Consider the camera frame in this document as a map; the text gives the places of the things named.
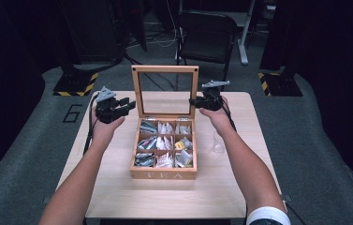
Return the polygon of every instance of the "open glass lid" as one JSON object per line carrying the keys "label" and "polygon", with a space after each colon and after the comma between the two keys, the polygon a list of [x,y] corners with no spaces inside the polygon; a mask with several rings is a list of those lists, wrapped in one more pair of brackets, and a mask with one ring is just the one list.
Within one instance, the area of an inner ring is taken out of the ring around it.
{"label": "open glass lid", "polygon": [[140,117],[194,118],[199,67],[133,65]]}

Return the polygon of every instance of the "gray carpet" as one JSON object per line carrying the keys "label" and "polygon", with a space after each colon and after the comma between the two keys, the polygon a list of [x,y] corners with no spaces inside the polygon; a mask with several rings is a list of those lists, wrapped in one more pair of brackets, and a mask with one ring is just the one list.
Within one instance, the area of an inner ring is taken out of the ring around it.
{"label": "gray carpet", "polygon": [[[303,97],[266,97],[257,76],[264,43],[264,36],[254,37],[247,50],[248,66],[242,66],[235,49],[228,73],[231,85],[225,91],[251,95],[280,187],[292,198],[288,203],[302,219],[307,224],[353,224],[353,172],[321,127],[315,94],[297,75]],[[139,46],[127,52],[142,64],[175,65],[174,50],[174,44],[165,48],[153,43],[148,44],[147,52]],[[221,66],[190,64],[200,66],[200,83],[220,77]],[[92,95],[53,96],[61,75],[60,68],[43,74],[46,90],[42,99],[0,162],[0,224],[36,224],[45,207],[44,198],[55,191]],[[112,90],[133,90],[130,63],[123,60],[100,72],[94,91],[103,85]],[[81,113],[76,123],[63,123],[72,105],[73,111]],[[290,211],[289,217],[292,224],[301,224]],[[98,224],[98,220],[88,219],[88,224]],[[233,219],[231,224],[243,224],[243,220]]]}

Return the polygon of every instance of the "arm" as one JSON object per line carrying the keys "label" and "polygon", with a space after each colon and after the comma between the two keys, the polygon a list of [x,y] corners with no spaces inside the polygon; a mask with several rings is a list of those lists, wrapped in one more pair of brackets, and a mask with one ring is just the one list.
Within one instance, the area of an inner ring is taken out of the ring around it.
{"label": "arm", "polygon": [[270,170],[233,129],[225,111],[220,109],[212,112],[202,108],[199,111],[211,119],[217,133],[224,140],[231,169],[246,199],[247,215],[262,206],[272,206],[286,213]]}
{"label": "arm", "polygon": [[94,135],[91,146],[51,197],[39,224],[81,224],[85,217],[103,154],[115,129],[125,120],[121,117],[110,124],[104,124],[96,121],[94,112],[95,110],[92,112]]}

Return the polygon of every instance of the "black office chair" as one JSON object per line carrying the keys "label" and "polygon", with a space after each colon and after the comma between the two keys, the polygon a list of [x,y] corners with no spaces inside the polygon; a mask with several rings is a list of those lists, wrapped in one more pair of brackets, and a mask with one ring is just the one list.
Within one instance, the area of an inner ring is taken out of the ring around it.
{"label": "black office chair", "polygon": [[183,11],[176,22],[178,50],[181,58],[224,64],[222,81],[228,74],[228,65],[237,34],[237,23],[229,16],[211,12]]}

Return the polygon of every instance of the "wooden table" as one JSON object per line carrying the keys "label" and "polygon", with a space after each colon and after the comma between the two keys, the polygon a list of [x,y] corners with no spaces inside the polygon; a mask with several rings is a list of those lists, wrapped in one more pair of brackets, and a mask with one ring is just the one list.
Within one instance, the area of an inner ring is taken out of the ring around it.
{"label": "wooden table", "polygon": [[[117,99],[136,99],[117,91]],[[224,92],[238,133],[270,168],[272,161],[249,94]],[[88,110],[66,162],[59,185],[80,161],[88,133]],[[129,112],[106,151],[86,213],[89,218],[244,218],[245,199],[237,186],[228,154],[211,151],[214,128],[196,112],[198,174],[196,180],[132,179],[129,163],[138,126],[138,111]]]}

